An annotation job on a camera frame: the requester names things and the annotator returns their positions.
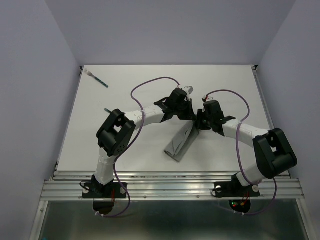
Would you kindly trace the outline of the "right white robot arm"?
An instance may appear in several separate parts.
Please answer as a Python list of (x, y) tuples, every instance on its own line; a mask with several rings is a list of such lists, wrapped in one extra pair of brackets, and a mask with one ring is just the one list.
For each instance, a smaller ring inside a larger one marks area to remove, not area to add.
[(203, 108), (197, 111), (196, 127), (235, 139), (237, 157), (240, 156), (239, 143), (253, 148), (256, 163), (245, 169), (240, 164), (240, 172), (235, 174), (230, 182), (231, 192), (235, 195), (242, 195), (249, 185), (272, 179), (298, 164), (298, 159), (281, 129), (257, 128), (244, 124), (233, 116), (225, 116), (217, 100), (205, 102)]

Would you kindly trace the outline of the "grey cloth napkin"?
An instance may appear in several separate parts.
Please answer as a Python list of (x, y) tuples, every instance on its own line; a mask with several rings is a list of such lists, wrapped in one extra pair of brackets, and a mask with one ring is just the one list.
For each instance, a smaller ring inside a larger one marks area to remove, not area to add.
[(199, 136), (195, 121), (188, 121), (172, 138), (163, 152), (176, 161), (181, 162), (191, 145)]

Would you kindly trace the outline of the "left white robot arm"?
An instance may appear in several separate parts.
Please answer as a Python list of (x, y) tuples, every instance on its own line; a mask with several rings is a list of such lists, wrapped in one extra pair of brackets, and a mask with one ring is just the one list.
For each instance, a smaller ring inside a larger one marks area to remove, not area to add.
[(151, 124), (163, 123), (174, 116), (187, 123), (173, 137), (164, 152), (175, 161), (181, 161), (187, 145), (198, 134), (194, 127), (196, 115), (190, 98), (193, 91), (192, 86), (179, 86), (169, 97), (147, 108), (131, 112), (115, 109), (109, 114), (96, 134), (99, 160), (96, 171), (91, 177), (95, 193), (100, 197), (106, 197), (111, 193), (116, 159), (128, 149), (134, 131), (140, 131)]

